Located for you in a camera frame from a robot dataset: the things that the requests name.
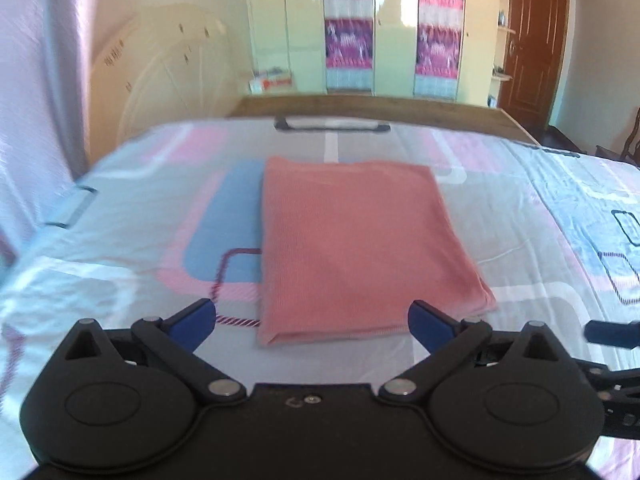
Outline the patterned bed sheet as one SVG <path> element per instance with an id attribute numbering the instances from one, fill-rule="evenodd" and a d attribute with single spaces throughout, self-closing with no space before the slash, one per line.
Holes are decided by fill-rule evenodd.
<path id="1" fill-rule="evenodd" d="M 264 346 L 269 159 L 427 166 L 497 301 L 488 344 L 416 403 L 378 396 L 428 356 L 405 333 Z M 196 300 L 194 354 L 246 398 L 212 403 L 150 363 L 146 316 Z M 58 205 L 1 291 L 6 479 L 634 479 L 639 440 L 572 440 L 574 359 L 639 369 L 589 321 L 639 322 L 639 173 L 470 132 L 351 120 L 151 130 Z"/>

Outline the left purple calendar poster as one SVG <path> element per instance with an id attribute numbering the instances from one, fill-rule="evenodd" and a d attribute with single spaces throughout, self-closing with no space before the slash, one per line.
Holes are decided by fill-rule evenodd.
<path id="1" fill-rule="evenodd" d="M 323 0 L 326 88 L 371 92 L 374 0 Z"/>

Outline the cream wardrobe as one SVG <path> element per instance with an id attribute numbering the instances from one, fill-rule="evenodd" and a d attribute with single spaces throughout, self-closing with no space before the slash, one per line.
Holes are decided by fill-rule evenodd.
<path id="1" fill-rule="evenodd" d="M 374 0 L 371 92 L 326 88 L 323 0 L 248 0 L 256 70 L 283 68 L 299 93 L 355 92 L 426 98 L 413 92 L 419 0 Z M 499 0 L 464 0 L 458 91 L 451 102 L 484 106 L 497 41 Z"/>

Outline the wooden bed frame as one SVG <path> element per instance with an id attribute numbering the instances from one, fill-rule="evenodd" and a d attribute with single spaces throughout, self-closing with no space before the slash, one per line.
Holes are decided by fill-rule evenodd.
<path id="1" fill-rule="evenodd" d="M 349 117 L 402 122 L 457 131 L 490 134 L 511 141 L 538 141 L 500 108 L 427 99 L 360 96 L 360 94 L 274 94 L 246 96 L 232 117 Z"/>

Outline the right purple calendar poster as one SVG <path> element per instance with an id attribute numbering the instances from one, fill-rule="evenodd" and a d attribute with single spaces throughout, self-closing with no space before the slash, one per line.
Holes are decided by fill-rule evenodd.
<path id="1" fill-rule="evenodd" d="M 413 92 L 439 100 L 457 96 L 464 0 L 419 0 Z"/>

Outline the pink knit sweater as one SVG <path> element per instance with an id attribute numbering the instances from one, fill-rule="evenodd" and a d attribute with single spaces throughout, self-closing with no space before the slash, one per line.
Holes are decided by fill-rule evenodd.
<path id="1" fill-rule="evenodd" d="M 261 344 L 405 333 L 416 300 L 455 320 L 497 307 L 430 168 L 268 160 Z"/>

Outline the stack of books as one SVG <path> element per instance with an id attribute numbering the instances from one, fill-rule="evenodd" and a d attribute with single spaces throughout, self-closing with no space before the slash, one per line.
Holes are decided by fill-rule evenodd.
<path id="1" fill-rule="evenodd" d="M 275 67 L 256 70 L 248 83 L 248 91 L 255 96 L 268 93 L 289 92 L 294 88 L 294 80 L 289 70 Z"/>

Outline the wall corner shelves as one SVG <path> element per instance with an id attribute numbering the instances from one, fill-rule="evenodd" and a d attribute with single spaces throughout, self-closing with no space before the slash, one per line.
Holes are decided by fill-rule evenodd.
<path id="1" fill-rule="evenodd" d="M 496 50 L 487 100 L 487 104 L 492 108 L 498 107 L 502 87 L 512 79 L 506 67 L 511 40 L 515 35 L 515 30 L 511 25 L 511 8 L 512 0 L 499 0 Z"/>

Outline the pink blue curtain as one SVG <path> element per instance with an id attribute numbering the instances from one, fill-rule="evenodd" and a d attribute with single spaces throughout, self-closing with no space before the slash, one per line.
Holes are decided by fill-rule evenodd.
<path id="1" fill-rule="evenodd" d="M 1 270 L 88 168 L 98 0 L 1 0 Z"/>

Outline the brown wooden chair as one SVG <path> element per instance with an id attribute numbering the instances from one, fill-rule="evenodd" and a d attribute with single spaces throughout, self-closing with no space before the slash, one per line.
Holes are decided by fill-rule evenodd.
<path id="1" fill-rule="evenodd" d="M 596 156 L 609 160 L 617 160 L 618 162 L 626 162 L 626 164 L 631 164 L 638 167 L 640 165 L 639 129 L 640 110 L 638 110 L 636 117 L 634 118 L 634 125 L 632 126 L 631 133 L 629 133 L 626 137 L 622 152 L 620 154 L 617 154 L 609 150 L 608 148 L 597 145 Z"/>

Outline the brown wooden door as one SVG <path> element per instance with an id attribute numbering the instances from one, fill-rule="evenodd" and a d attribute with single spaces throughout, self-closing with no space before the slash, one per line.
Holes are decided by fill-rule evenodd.
<path id="1" fill-rule="evenodd" d="M 510 0 L 499 106 L 527 131 L 548 126 L 562 68 L 568 0 Z"/>

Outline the purple calendar poster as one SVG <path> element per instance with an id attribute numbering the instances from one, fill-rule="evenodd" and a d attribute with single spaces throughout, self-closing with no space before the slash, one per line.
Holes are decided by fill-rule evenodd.
<path id="1" fill-rule="evenodd" d="M 464 0 L 419 0 L 413 92 L 439 100 L 457 96 Z"/>
<path id="2" fill-rule="evenodd" d="M 326 88 L 371 92 L 374 0 L 323 0 Z"/>

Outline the cream round headboard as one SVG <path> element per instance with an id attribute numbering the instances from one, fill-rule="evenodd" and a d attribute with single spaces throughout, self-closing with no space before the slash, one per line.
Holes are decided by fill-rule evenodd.
<path id="1" fill-rule="evenodd" d="M 246 43 L 213 12 L 190 3 L 142 10 L 93 64 L 88 161 L 158 125 L 230 115 L 251 69 Z"/>

